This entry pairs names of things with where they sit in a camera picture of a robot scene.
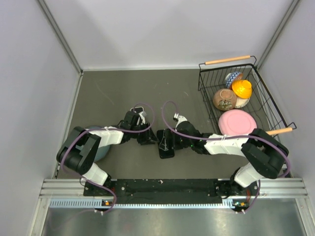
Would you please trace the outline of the beige phone case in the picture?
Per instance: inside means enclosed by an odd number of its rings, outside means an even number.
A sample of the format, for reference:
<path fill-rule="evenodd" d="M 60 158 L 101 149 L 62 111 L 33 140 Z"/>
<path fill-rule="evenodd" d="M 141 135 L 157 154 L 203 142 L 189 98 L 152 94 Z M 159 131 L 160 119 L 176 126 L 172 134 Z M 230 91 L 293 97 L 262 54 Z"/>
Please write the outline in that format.
<path fill-rule="evenodd" d="M 132 108 L 132 110 L 138 114 L 141 112 L 144 112 L 144 108 L 142 106 L 134 107 L 134 108 Z"/>

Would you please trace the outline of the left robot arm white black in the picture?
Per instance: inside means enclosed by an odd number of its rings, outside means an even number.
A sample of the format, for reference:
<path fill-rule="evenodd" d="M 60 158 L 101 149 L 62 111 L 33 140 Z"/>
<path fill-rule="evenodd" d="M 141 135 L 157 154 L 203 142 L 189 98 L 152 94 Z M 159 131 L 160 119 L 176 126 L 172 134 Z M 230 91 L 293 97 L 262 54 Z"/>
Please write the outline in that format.
<path fill-rule="evenodd" d="M 112 145 L 120 145 L 136 139 L 140 145 L 155 144 L 158 138 L 146 121 L 142 107 L 130 110 L 117 125 L 84 129 L 75 127 L 57 153 L 57 161 L 95 183 L 95 190 L 106 195 L 111 191 L 111 177 L 96 163 L 99 152 Z"/>

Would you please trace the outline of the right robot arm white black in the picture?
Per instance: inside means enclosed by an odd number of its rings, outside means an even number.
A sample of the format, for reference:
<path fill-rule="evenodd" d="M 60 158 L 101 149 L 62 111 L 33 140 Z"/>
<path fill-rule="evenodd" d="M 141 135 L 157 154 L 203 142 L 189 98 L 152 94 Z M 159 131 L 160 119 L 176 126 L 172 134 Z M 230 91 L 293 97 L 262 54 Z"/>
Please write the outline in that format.
<path fill-rule="evenodd" d="M 219 187 L 222 196 L 240 195 L 248 187 L 263 178 L 276 179 L 289 151 L 262 129 L 239 136 L 201 133 L 187 120 L 179 121 L 174 129 L 157 131 L 158 151 L 161 159 L 172 158 L 176 150 L 191 148 L 198 154 L 227 154 L 247 159 L 247 165 L 239 167 L 229 183 Z"/>

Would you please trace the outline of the black phone case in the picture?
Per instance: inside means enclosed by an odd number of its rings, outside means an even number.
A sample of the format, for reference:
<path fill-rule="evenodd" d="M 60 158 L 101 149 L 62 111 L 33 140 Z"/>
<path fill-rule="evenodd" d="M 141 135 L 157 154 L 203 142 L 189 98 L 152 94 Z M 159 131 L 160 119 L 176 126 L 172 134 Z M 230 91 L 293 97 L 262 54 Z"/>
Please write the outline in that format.
<path fill-rule="evenodd" d="M 163 151 L 159 151 L 158 149 L 158 152 L 159 152 L 159 156 L 161 159 L 167 159 L 167 158 L 172 158 L 175 156 L 175 150 L 174 150 L 174 135 L 172 133 L 172 141 L 171 141 L 171 144 L 172 144 L 172 150 L 169 151 L 169 152 L 163 152 Z"/>

